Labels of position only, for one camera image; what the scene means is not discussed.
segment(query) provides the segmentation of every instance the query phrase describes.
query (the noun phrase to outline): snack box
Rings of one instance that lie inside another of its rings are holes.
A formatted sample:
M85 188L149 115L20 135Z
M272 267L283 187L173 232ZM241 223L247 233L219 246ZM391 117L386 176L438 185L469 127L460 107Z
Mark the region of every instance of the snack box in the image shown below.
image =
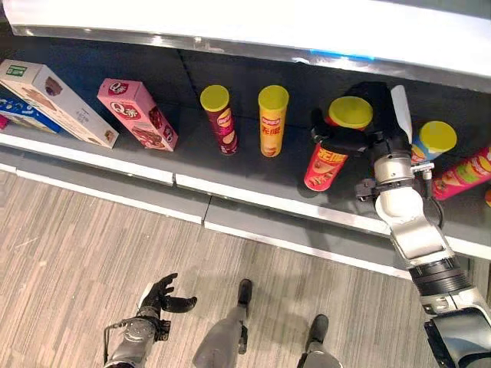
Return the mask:
M111 148L118 133L43 64L5 59L0 84L79 140Z
M174 151L177 134L143 82L106 78L97 98L146 148Z
M60 133L61 127L33 106L14 98L0 99L0 115L13 123L34 127L49 133Z

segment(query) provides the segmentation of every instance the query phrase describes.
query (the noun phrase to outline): pink snack box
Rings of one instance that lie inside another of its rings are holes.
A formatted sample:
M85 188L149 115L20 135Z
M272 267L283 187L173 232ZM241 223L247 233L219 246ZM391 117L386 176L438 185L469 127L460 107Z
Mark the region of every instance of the pink snack box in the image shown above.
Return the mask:
M146 148L174 151L177 134L143 82L106 78L97 98Z

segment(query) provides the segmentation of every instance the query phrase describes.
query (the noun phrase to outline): yellow pringles can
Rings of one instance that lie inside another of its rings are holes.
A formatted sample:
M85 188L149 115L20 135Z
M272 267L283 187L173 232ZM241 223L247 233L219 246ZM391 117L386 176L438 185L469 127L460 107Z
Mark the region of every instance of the yellow pringles can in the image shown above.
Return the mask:
M282 151L288 91L282 86L267 86L259 93L261 153L275 157Z

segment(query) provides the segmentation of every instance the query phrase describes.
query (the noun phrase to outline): blue snack box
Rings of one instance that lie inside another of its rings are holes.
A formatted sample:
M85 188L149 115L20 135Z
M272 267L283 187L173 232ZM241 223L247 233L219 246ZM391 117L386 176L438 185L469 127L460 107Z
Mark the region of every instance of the blue snack box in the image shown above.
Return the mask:
M45 132L60 133L62 128L33 106L15 98L0 98L0 114L13 123Z

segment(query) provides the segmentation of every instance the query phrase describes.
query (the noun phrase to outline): fallen chip can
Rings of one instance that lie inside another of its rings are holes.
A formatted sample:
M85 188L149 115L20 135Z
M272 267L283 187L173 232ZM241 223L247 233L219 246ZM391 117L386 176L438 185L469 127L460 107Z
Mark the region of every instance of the fallen chip can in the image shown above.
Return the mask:
M229 92L224 86L214 84L203 90L199 101L208 115L220 152L233 155L237 152L238 138L229 105Z
M433 181L433 194L443 201L491 180L491 146L481 149Z

